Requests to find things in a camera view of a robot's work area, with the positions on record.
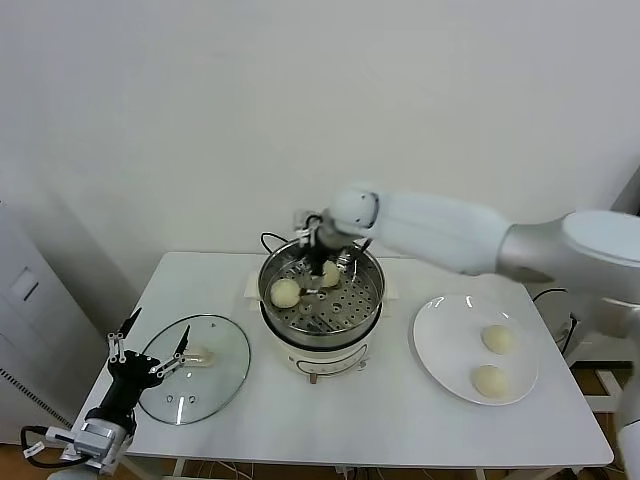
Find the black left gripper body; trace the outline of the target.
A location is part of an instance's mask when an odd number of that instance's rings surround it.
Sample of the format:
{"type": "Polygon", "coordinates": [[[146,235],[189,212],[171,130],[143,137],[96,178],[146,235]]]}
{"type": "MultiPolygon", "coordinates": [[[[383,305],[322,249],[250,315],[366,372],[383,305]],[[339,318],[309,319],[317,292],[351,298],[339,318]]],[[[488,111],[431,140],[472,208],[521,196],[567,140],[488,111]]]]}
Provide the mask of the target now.
{"type": "Polygon", "coordinates": [[[100,405],[88,412],[88,418],[115,425],[135,425],[134,409],[142,393],[162,383],[162,379],[151,371],[159,364],[155,358],[126,350],[124,363],[108,364],[112,383],[100,405]]]}

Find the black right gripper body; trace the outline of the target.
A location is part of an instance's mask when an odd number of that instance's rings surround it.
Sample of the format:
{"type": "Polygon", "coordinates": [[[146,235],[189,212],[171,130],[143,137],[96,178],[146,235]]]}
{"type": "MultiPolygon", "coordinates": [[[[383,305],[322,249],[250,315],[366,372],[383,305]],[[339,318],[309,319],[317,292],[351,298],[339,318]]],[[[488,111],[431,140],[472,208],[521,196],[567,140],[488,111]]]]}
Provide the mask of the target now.
{"type": "Polygon", "coordinates": [[[307,260],[311,272],[323,273],[324,263],[350,243],[350,236],[339,231],[328,215],[309,215],[307,227],[310,232],[307,260]]]}

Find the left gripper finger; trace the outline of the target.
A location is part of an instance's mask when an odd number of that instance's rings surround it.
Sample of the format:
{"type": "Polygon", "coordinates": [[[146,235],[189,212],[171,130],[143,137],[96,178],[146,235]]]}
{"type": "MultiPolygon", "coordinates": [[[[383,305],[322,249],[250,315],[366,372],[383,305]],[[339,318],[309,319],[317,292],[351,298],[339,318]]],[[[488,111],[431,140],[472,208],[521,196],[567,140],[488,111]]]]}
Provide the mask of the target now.
{"type": "Polygon", "coordinates": [[[110,364],[124,364],[126,362],[124,341],[131,331],[137,318],[139,317],[141,311],[141,307],[137,308],[134,313],[120,325],[117,331],[107,334],[106,339],[108,344],[108,362],[110,364]]]}
{"type": "Polygon", "coordinates": [[[160,364],[152,367],[149,373],[155,375],[157,378],[164,378],[169,376],[175,370],[180,368],[185,362],[184,352],[187,349],[188,339],[190,333],[190,326],[187,326],[172,357],[168,360],[161,362],[160,364]]]}

